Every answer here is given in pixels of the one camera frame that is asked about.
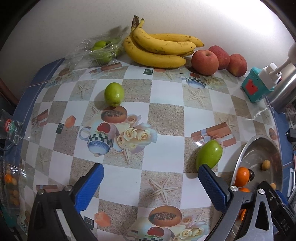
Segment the plastic packaging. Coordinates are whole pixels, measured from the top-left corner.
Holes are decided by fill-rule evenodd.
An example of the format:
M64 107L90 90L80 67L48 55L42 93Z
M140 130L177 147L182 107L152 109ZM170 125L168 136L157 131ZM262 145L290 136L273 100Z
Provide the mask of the plastic packaging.
M112 64L123 52L123 40L128 34L124 31L118 34L104 33L83 40L75 50L65 57L70 69L82 69ZM94 44L105 41L107 45L101 49L94 50Z
M1 171L1 203L11 216L20 213L20 195L18 180L20 175L23 176L25 171L1 161L3 169Z

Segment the banana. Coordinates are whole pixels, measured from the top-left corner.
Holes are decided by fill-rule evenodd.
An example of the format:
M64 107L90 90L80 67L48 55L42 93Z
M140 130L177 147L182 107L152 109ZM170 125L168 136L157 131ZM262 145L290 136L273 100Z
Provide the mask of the banana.
M185 53L185 54L180 54L179 56L180 57L186 57L186 56L189 56L189 55L192 55L192 54L194 54L194 50L192 50L192 51L190 51L188 53Z
M195 44L192 42L171 42L153 38L143 30L143 24L144 19L141 19L140 24L133 31L133 37L140 46L150 52L179 55L195 49Z
M133 38L135 22L136 20L134 17L131 33L125 38L123 42L123 47L131 59L139 64L156 68L178 68L186 63L184 58L177 55L155 54L140 49Z
M150 34L151 37L165 41L185 42L189 41L195 44L196 47L203 47L204 44L198 38L184 34Z

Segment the stainless steel bowl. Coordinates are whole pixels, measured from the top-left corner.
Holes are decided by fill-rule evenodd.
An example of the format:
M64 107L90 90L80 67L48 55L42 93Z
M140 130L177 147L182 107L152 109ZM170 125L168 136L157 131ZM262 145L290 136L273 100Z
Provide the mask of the stainless steel bowl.
M261 164L264 160L269 160L271 164L270 169L267 171L261 170ZM267 181L269 184L275 183L276 189L282 191L283 169L281 157L276 145L269 137L257 135L246 143L235 166L231 186L234 185L239 167L249 168L255 174L254 179L245 186L251 192L255 192L262 181ZM232 237L236 235L240 224L240 219L236 220L232 228Z

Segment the white plastic part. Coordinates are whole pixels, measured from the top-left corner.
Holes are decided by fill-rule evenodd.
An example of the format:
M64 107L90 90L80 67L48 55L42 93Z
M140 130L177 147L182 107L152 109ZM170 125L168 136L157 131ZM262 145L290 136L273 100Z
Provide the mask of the white plastic part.
M296 43L293 43L292 46L289 48L288 59L280 67L270 72L269 75L274 75L275 73L280 72L290 63L294 65L296 64Z
M267 67L263 68L258 74L263 84L269 90L276 85L278 79L281 77L281 72L275 72L273 75L270 75L270 73L274 72L274 70L276 69L277 66L275 65L275 63L271 63Z

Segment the red sticker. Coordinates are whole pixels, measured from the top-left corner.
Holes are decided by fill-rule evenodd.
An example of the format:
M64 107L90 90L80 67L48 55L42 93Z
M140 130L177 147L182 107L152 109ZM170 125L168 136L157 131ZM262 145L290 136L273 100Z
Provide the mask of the red sticker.
M6 132L9 132L11 130L11 123L12 123L12 120L11 119L8 119L6 122L5 122L5 131Z

